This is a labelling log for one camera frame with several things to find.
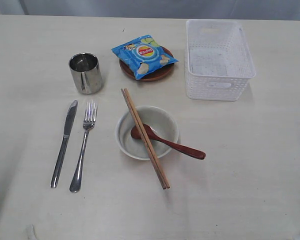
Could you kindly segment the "white perforated plastic basket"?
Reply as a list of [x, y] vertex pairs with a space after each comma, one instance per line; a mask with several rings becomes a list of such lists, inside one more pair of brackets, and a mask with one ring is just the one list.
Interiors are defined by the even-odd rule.
[[184, 67], [194, 100], [237, 101], [256, 75], [243, 27], [233, 20], [187, 20]]

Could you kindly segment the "blue Lays chips bag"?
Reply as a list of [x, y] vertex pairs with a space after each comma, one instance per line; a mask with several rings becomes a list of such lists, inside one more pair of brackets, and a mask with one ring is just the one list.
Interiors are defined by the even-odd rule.
[[178, 62], [149, 34], [116, 46], [111, 51], [128, 66], [136, 80]]

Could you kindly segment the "silver metal fork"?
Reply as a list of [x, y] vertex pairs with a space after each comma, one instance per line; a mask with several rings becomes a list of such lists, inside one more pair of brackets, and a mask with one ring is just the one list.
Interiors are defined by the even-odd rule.
[[77, 165], [75, 168], [75, 172], [73, 174], [73, 178], [69, 186], [69, 191], [71, 193], [77, 193], [81, 189], [83, 168], [84, 168], [84, 156], [87, 147], [89, 132], [96, 125], [97, 109], [98, 109], [98, 104], [95, 101], [91, 100], [87, 102], [84, 119], [83, 119], [83, 125], [82, 125], [84, 129], [82, 145], [81, 145]]

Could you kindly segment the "reddish brown wooden spoon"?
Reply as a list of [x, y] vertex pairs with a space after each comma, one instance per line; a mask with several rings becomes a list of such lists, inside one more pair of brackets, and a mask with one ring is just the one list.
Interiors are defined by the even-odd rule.
[[204, 160], [206, 158], [206, 153], [198, 150], [198, 149], [194, 149], [185, 145], [181, 145], [179, 143], [174, 143], [172, 141], [163, 139], [162, 137], [159, 137], [155, 131], [147, 124], [143, 124], [146, 133], [148, 135], [148, 138], [150, 139], [150, 142], [152, 143], [153, 147], [155, 147], [154, 142], [160, 142], [163, 143], [164, 145], [167, 145], [169, 147], [171, 147], [174, 150], [177, 150], [180, 153], [183, 153], [189, 157], [198, 159], [198, 160]]

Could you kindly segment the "dark wooden chopstick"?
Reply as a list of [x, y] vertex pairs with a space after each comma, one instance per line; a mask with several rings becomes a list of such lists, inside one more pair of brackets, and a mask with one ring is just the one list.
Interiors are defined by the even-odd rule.
[[170, 184], [167, 180], [166, 174], [163, 170], [163, 167], [157, 157], [157, 154], [155, 153], [155, 150], [153, 148], [153, 145], [146, 133], [145, 127], [143, 126], [143, 123], [141, 121], [141, 118], [138, 114], [138, 111], [135, 107], [134, 102], [132, 101], [129, 91], [127, 88], [121, 88], [121, 93], [125, 99], [125, 102], [127, 104], [127, 107], [129, 109], [129, 112], [132, 116], [132, 119], [134, 120], [135, 123], [135, 127], [137, 128], [137, 132], [139, 133], [141, 140], [143, 142], [143, 145], [145, 146], [145, 149], [147, 151], [147, 154], [150, 158], [150, 161], [152, 163], [152, 166], [155, 170], [155, 173], [157, 174], [157, 177], [160, 181], [160, 184], [162, 186], [162, 188], [168, 189], [170, 187]]

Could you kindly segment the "white floral ceramic bowl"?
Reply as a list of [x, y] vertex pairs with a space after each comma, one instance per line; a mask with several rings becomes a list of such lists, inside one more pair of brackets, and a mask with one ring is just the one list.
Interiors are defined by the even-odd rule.
[[[179, 128], [171, 114], [162, 108], [150, 105], [137, 106], [136, 109], [141, 121], [150, 126], [157, 136], [173, 143], [178, 142]], [[127, 111], [115, 127], [115, 139], [120, 150], [127, 156], [148, 161], [150, 158], [142, 140], [131, 137], [131, 130], [134, 126], [135, 122], [130, 112]]]

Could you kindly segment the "silver table knife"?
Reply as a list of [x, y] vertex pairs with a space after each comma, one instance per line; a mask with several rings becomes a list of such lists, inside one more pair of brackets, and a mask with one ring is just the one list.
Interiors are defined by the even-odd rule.
[[74, 100], [67, 112], [66, 115], [66, 119], [65, 119], [65, 123], [64, 123], [64, 130], [63, 130], [63, 138], [62, 138], [62, 143], [60, 146], [60, 150], [58, 153], [58, 157], [56, 160], [56, 164], [54, 167], [54, 171], [53, 171], [53, 175], [51, 178], [51, 182], [50, 182], [50, 187], [51, 188], [56, 188], [58, 185], [58, 181], [59, 181], [59, 177], [61, 174], [61, 170], [62, 170], [62, 165], [63, 165], [63, 161], [65, 158], [65, 153], [66, 153], [66, 149], [67, 149], [67, 145], [68, 145], [68, 141], [70, 138], [70, 134], [71, 134], [71, 130], [73, 127], [73, 123], [75, 120], [75, 116], [76, 116], [76, 112], [77, 112], [77, 107], [78, 107], [78, 101]]

